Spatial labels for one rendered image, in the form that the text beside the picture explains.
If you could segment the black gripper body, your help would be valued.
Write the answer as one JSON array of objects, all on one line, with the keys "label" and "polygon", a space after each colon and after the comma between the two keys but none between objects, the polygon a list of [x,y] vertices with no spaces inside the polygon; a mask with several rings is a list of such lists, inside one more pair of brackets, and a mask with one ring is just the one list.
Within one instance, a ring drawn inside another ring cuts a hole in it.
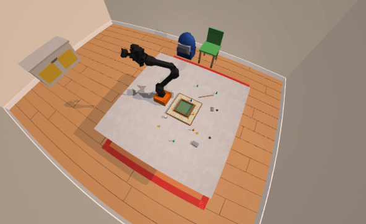
[{"label": "black gripper body", "polygon": [[123,50],[121,51],[121,55],[120,55],[120,56],[121,56],[122,58],[129,56],[129,57],[130,57],[130,58],[132,58],[132,59],[133,59],[133,61],[134,61],[135,53],[132,53],[132,52],[128,53],[128,50],[123,49]]}]

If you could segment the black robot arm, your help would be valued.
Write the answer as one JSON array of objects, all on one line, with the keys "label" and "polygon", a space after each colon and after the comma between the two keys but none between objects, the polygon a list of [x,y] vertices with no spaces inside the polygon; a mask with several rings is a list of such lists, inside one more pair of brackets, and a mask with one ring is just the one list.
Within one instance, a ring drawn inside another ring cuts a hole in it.
[{"label": "black robot arm", "polygon": [[146,54],[144,52],[144,49],[142,49],[142,47],[139,47],[139,45],[137,44],[132,44],[130,48],[130,52],[135,53],[134,61],[137,62],[140,67],[144,66],[145,63],[147,66],[152,67],[157,65],[160,67],[168,68],[171,71],[162,83],[156,84],[156,92],[158,93],[158,96],[163,98],[166,94],[164,92],[164,86],[167,85],[171,80],[179,77],[179,69],[177,69],[172,62],[165,62],[159,59],[155,59],[153,56]]}]

